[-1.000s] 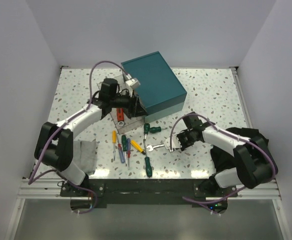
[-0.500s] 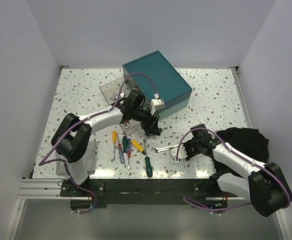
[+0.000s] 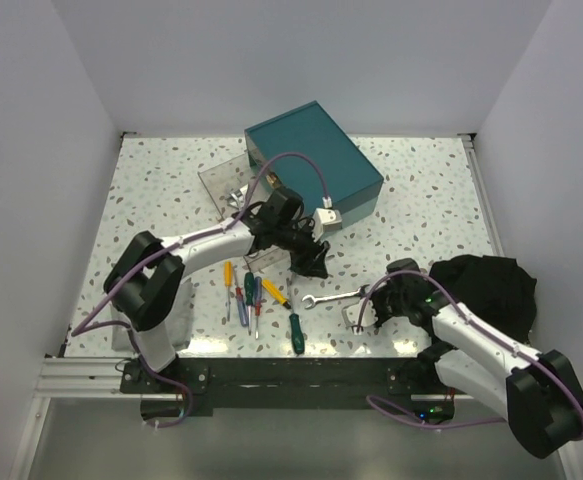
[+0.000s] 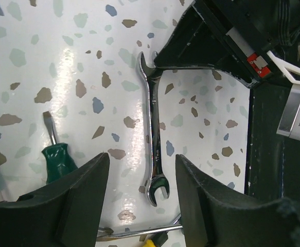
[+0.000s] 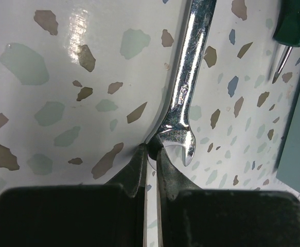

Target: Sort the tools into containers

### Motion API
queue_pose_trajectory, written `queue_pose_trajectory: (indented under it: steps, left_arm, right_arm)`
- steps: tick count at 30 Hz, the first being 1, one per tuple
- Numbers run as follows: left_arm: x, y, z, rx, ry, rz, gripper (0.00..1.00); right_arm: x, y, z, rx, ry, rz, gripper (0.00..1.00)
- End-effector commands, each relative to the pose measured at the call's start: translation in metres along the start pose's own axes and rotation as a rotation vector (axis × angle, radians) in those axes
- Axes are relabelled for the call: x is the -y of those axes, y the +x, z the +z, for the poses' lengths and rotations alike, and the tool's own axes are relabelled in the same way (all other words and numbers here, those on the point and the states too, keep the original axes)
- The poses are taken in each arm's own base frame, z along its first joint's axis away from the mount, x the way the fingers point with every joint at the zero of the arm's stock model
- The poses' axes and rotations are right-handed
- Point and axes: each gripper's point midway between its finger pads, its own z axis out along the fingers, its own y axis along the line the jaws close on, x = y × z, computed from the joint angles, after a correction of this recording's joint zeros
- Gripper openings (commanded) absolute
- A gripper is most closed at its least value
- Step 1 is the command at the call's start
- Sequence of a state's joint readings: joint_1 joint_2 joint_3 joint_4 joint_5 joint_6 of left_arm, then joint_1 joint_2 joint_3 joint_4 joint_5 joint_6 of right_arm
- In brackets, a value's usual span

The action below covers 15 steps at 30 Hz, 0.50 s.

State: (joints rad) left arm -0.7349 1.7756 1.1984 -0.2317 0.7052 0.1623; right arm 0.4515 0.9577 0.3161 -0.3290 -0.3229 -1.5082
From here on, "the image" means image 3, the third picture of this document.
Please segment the teal drawer box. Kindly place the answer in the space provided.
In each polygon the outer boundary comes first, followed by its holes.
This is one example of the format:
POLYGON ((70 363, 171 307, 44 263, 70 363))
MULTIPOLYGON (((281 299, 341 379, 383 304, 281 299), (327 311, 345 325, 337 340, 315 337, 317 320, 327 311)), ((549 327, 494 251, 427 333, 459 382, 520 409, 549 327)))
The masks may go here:
POLYGON ((254 169, 287 155, 269 171, 303 198, 306 212, 321 207, 325 193, 345 227, 374 212, 383 175, 318 102, 250 126, 244 135, 254 169))

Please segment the red handled adjustable wrench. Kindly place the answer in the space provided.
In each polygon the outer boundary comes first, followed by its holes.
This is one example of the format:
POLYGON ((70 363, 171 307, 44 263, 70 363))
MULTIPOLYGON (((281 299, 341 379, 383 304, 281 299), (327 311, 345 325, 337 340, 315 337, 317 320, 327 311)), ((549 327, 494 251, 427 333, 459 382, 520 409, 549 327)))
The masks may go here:
POLYGON ((244 185, 238 189, 231 190, 228 193, 227 204, 232 208, 241 209, 245 205, 248 190, 249 190, 248 185, 244 185))

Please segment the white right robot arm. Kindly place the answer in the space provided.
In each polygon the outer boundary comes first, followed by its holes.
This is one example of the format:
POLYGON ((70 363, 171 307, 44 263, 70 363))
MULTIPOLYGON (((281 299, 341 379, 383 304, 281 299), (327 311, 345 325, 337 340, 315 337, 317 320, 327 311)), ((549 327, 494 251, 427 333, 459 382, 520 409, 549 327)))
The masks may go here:
POLYGON ((407 258, 388 265, 362 309, 376 328, 405 317, 428 334, 430 346, 398 370, 400 383, 470 395, 543 459, 583 440, 583 389, 565 355, 528 344, 536 284, 512 258, 460 255, 427 273, 407 258))

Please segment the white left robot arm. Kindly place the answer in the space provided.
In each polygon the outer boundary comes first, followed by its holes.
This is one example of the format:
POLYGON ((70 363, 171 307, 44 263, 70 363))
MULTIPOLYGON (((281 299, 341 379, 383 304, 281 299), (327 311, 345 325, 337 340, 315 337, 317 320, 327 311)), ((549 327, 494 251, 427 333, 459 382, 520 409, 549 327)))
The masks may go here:
POLYGON ((165 320, 183 279, 220 261, 280 248, 290 255, 291 271, 307 278, 328 276, 329 243, 322 236, 342 227, 329 199, 311 216, 303 200, 286 187, 218 225, 181 237, 159 238, 149 231, 135 235, 104 282, 107 300, 125 315, 140 356, 142 378, 156 392, 178 380, 177 354, 165 320))

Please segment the long green handled screwdriver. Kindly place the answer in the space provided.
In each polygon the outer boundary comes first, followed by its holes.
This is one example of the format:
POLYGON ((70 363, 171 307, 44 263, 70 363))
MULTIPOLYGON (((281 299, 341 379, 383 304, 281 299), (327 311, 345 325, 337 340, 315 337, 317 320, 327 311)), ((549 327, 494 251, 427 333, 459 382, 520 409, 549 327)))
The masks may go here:
POLYGON ((298 316, 298 314, 296 313, 295 308, 294 308, 294 295, 293 295, 293 280, 294 280, 294 278, 295 278, 295 275, 292 274, 287 279, 288 302, 290 305, 289 320, 290 320, 290 327, 291 327, 291 342, 292 342, 293 352, 296 355, 303 355, 305 352, 305 341, 304 341, 304 335, 303 335, 302 330, 301 330, 300 317, 298 316))

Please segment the silver end spanner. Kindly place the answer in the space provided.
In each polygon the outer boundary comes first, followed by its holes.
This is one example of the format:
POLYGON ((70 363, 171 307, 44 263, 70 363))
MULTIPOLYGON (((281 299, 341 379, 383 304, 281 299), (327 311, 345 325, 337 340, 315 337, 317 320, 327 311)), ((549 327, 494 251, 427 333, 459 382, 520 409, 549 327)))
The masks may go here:
POLYGON ((329 303, 339 300, 346 300, 350 298, 362 298, 366 295, 367 289, 369 285, 365 284, 358 287, 356 290, 345 292, 345 293, 338 293, 338 294, 331 294, 331 295, 323 295, 316 297, 311 294, 307 294, 302 297, 301 301, 303 302, 304 308, 306 310, 312 309, 315 306, 323 303, 329 303))

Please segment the clear plastic drawer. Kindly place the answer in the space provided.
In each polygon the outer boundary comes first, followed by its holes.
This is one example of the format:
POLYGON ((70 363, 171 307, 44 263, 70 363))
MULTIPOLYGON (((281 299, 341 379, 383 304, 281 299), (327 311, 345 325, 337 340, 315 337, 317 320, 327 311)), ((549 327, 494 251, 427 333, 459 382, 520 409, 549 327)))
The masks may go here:
MULTIPOLYGON (((213 201, 222 219, 227 219, 240 209, 235 209, 227 204, 228 193, 248 185, 256 175, 257 169, 250 165, 246 152, 221 163, 215 167, 200 171, 198 176, 207 193, 213 201)), ((278 247, 247 255, 244 260, 252 271, 261 271, 288 258, 288 254, 278 247)))

